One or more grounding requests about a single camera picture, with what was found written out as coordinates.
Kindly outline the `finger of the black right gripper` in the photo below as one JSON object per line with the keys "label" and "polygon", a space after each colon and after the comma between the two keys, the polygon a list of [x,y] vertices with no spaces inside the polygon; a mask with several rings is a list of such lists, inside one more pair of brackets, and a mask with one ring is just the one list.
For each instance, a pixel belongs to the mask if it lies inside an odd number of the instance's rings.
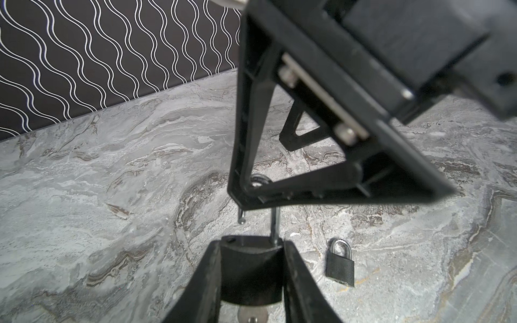
{"label": "finger of the black right gripper", "polygon": [[253,202],[251,172],[277,85],[281,47],[250,16],[242,16],[237,79],[236,126],[228,193],[235,202]]}
{"label": "finger of the black right gripper", "polygon": [[[320,126],[299,136],[296,134],[296,127],[304,112],[309,112]],[[295,100],[280,134],[284,148],[293,152],[328,137],[332,137],[340,145],[345,161],[279,182],[251,173],[250,192],[257,200],[236,203],[245,211],[287,205],[363,203],[364,145],[357,143],[351,148],[347,147],[318,114],[310,112],[303,101]]]}

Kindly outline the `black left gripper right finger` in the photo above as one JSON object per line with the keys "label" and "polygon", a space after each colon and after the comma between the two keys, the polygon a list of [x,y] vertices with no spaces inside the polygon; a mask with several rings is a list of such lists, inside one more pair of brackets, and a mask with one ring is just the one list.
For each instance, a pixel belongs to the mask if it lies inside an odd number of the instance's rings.
{"label": "black left gripper right finger", "polygon": [[291,241],[284,242],[284,309],[286,322],[341,321]]}

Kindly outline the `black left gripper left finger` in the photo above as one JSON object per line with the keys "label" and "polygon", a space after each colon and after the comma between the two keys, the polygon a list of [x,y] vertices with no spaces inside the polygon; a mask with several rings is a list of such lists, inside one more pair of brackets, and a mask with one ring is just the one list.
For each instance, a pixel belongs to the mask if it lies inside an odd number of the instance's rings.
{"label": "black left gripper left finger", "polygon": [[164,322],[217,322],[221,303],[222,257],[210,242],[187,287]]}

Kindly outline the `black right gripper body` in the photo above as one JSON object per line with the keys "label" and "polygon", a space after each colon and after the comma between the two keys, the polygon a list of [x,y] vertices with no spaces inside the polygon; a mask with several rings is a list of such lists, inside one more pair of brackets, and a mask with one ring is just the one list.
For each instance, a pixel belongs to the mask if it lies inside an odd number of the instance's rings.
{"label": "black right gripper body", "polygon": [[[391,125],[459,93],[516,116],[515,1],[248,1],[281,47],[277,86],[364,145],[364,201],[432,203],[454,187]],[[302,113],[296,134],[319,128]]]}

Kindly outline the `black padlock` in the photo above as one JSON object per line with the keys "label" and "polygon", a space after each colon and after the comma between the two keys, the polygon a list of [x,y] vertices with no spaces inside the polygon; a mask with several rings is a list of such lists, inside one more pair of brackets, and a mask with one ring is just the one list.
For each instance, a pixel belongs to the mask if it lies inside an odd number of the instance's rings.
{"label": "black padlock", "polygon": [[240,306],[268,306],[282,301],[284,245],[280,208],[271,210],[268,236],[224,236],[221,299]]}

